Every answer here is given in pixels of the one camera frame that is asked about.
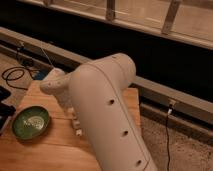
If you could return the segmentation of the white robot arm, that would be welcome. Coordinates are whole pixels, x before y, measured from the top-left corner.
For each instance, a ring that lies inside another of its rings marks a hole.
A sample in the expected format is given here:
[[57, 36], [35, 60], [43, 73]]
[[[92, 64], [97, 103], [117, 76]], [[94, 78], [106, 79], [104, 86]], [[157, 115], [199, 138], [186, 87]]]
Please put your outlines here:
[[91, 60], [65, 73], [52, 69], [40, 90], [72, 108], [102, 171], [158, 171], [123, 99], [136, 66], [122, 53]]

